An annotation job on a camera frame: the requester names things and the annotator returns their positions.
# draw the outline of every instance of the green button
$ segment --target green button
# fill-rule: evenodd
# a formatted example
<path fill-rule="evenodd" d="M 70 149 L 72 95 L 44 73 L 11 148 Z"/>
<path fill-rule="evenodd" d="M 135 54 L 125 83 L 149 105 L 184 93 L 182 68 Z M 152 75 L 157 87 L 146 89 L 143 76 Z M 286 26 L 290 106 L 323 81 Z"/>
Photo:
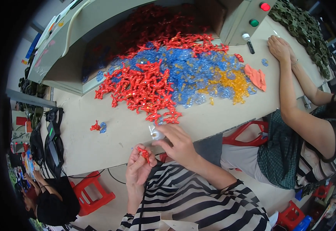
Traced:
<path fill-rule="evenodd" d="M 249 23 L 250 23 L 250 25 L 251 25 L 252 27 L 256 27 L 256 26 L 259 25 L 259 22 L 258 22 L 258 20 L 256 20 L 256 19 L 252 19 L 252 20 L 250 20 Z"/>

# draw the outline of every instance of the striped shirt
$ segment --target striped shirt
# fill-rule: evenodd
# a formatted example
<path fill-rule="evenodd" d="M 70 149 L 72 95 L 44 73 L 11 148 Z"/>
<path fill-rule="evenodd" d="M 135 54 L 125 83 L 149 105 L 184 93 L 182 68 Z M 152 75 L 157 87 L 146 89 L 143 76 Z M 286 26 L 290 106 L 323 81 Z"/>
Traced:
<path fill-rule="evenodd" d="M 336 172 L 336 121 L 329 122 L 335 132 L 334 156 L 326 159 L 314 146 L 304 141 L 301 147 L 299 165 L 296 169 L 295 188 L 328 179 Z"/>
<path fill-rule="evenodd" d="M 155 230 L 161 213 L 172 220 L 198 224 L 199 230 L 271 230 L 266 211 L 255 194 L 240 180 L 217 190 L 206 179 L 176 162 L 165 163 L 148 181 L 136 215 L 126 214 L 118 231 Z"/>

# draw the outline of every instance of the orange cloth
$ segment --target orange cloth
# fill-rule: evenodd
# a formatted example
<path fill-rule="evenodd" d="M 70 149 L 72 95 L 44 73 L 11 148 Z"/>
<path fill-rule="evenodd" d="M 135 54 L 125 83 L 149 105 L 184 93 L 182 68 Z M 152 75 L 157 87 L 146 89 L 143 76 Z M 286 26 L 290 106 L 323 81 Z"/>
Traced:
<path fill-rule="evenodd" d="M 267 88 L 265 80 L 266 75 L 262 72 L 261 69 L 257 71 L 254 68 L 251 68 L 249 64 L 246 64 L 244 71 L 255 86 L 257 86 L 259 89 L 263 91 L 266 91 Z"/>

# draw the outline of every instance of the dark green plastic pieces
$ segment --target dark green plastic pieces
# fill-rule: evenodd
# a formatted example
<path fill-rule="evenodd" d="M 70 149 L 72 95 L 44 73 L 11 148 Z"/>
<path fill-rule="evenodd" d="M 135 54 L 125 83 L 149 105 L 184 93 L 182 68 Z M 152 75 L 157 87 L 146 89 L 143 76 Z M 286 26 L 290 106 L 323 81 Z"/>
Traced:
<path fill-rule="evenodd" d="M 273 21 L 283 25 L 305 47 L 312 61 L 320 68 L 321 75 L 329 79 L 328 58 L 331 53 L 323 40 L 317 20 L 286 0 L 278 0 L 268 15 Z"/>

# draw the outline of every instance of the red plastic stool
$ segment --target red plastic stool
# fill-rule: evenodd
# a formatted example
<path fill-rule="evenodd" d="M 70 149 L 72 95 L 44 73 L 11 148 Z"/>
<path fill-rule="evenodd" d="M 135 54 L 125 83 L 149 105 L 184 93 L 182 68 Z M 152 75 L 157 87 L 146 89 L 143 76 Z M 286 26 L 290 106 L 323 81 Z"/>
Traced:
<path fill-rule="evenodd" d="M 313 197 L 326 198 L 328 191 L 332 186 L 332 182 L 329 182 L 327 186 L 321 185 L 312 194 Z"/>
<path fill-rule="evenodd" d="M 168 155 L 167 155 L 166 152 L 159 155 L 159 159 L 163 163 L 165 163 L 165 160 L 167 159 L 167 157 L 168 157 Z"/>
<path fill-rule="evenodd" d="M 290 206 L 285 211 L 279 213 L 277 223 L 288 230 L 294 230 L 296 226 L 305 218 L 304 213 L 294 204 L 289 201 Z"/>
<path fill-rule="evenodd" d="M 255 138 L 253 141 L 250 142 L 242 142 L 237 141 L 236 138 L 243 132 L 247 127 L 249 127 L 251 124 L 258 124 L 259 129 L 261 132 L 268 133 L 268 123 L 265 121 L 251 121 L 247 124 L 242 125 L 239 127 L 233 134 L 227 137 L 223 137 L 222 144 L 225 145 L 235 145 L 235 146 L 254 146 L 258 147 L 268 141 L 268 136 L 262 139 L 262 135 Z"/>
<path fill-rule="evenodd" d="M 81 210 L 79 211 L 79 216 L 85 216 L 88 215 L 97 209 L 99 209 L 101 206 L 106 205 L 109 203 L 111 200 L 115 199 L 115 195 L 113 192 L 107 193 L 100 185 L 98 182 L 98 178 L 100 177 L 100 174 L 98 171 L 92 172 L 88 174 L 88 178 L 84 178 L 79 184 L 75 185 L 73 182 L 70 182 L 75 195 L 78 198 L 79 204 L 81 205 Z M 94 184 L 97 188 L 97 190 L 101 193 L 102 198 L 98 200 L 92 200 L 87 192 L 84 190 L 87 186 L 90 184 Z M 84 195 L 87 197 L 88 201 L 90 202 L 89 204 L 87 201 L 84 199 L 82 192 Z"/>

